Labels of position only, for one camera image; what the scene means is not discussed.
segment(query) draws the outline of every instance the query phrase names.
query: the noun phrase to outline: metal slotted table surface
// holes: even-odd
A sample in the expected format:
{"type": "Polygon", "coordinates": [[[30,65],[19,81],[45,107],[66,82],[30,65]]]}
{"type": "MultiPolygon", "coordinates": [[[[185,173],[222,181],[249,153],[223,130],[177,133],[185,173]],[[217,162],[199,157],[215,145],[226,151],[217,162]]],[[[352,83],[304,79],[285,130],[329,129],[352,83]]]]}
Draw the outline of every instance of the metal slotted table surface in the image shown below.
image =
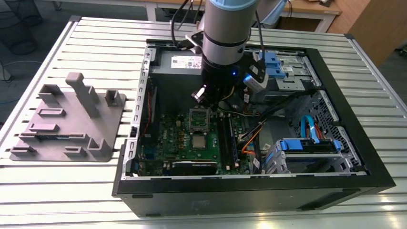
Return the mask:
{"type": "MultiPolygon", "coordinates": [[[[0,227],[59,228],[406,228],[407,109],[358,43],[341,34],[266,30],[267,45],[317,48],[378,150],[397,187],[361,196],[324,211],[138,219],[111,196],[121,145],[131,110],[146,39],[170,39],[166,22],[82,18],[70,21],[0,130],[0,227]],[[107,163],[15,162],[10,148],[41,103],[45,83],[70,90],[65,77],[82,72],[85,83],[127,95],[114,158],[107,163]]],[[[181,40],[194,25],[185,25],[181,40]]],[[[258,30],[251,42],[259,44],[258,30]]]]}

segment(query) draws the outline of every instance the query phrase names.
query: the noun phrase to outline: motherboard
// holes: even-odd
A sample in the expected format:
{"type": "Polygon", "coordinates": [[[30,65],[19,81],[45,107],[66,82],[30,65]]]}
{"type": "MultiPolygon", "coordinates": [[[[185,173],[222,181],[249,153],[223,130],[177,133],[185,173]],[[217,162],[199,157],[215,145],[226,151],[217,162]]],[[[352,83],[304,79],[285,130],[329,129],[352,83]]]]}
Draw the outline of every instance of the motherboard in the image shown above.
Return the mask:
{"type": "Polygon", "coordinates": [[[241,116],[193,108],[161,118],[158,144],[143,146],[142,176],[250,174],[250,158],[238,153],[241,116]]]}

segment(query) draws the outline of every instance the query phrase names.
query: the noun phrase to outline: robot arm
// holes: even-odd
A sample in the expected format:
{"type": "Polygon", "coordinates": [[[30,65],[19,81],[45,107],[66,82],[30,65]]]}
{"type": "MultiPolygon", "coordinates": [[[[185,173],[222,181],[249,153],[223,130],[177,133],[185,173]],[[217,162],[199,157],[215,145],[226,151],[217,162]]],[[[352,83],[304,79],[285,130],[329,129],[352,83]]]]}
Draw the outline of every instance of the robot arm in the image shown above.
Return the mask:
{"type": "MultiPolygon", "coordinates": [[[[267,18],[277,21],[288,0],[274,2],[267,18]]],[[[263,84],[267,77],[265,60],[245,53],[258,4],[259,0],[209,0],[203,31],[187,36],[203,53],[203,85],[193,98],[213,110],[245,79],[245,83],[263,84]]]]}

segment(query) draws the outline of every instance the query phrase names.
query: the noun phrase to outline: wastebasket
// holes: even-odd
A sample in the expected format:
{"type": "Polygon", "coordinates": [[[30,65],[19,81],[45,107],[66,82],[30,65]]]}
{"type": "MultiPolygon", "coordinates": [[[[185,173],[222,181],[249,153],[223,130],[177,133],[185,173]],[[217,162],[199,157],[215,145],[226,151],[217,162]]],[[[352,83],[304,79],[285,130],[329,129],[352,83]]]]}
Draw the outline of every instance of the wastebasket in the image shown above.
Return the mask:
{"type": "Polygon", "coordinates": [[[0,12],[0,41],[17,54],[29,54],[38,48],[38,42],[30,28],[14,12],[0,12]]]}
{"type": "Polygon", "coordinates": [[[5,1],[26,25],[34,26],[43,22],[43,17],[34,0],[5,1]]]}

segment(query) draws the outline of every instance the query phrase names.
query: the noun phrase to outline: ram slot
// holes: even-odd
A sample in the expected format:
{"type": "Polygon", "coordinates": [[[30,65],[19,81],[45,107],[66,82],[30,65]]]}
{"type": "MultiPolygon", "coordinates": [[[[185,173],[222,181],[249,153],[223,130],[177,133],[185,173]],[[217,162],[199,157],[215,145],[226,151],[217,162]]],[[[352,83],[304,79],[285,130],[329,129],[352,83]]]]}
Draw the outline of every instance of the ram slot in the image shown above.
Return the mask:
{"type": "Polygon", "coordinates": [[[222,166],[230,170],[239,166],[237,139],[230,117],[218,118],[218,131],[222,166]]]}

